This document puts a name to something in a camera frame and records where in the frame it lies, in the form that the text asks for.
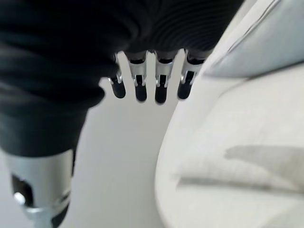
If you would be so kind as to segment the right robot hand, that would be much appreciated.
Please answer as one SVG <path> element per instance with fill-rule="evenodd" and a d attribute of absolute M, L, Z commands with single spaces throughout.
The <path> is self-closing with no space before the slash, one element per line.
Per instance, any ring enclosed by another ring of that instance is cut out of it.
<path fill-rule="evenodd" d="M 146 55 L 156 56 L 155 101 L 166 101 L 175 56 L 177 91 L 190 95 L 240 0 L 3 0 L 0 3 L 0 147 L 15 201 L 37 228 L 57 228 L 70 203 L 76 149 L 107 78 L 125 96 L 124 52 L 144 102 Z"/>

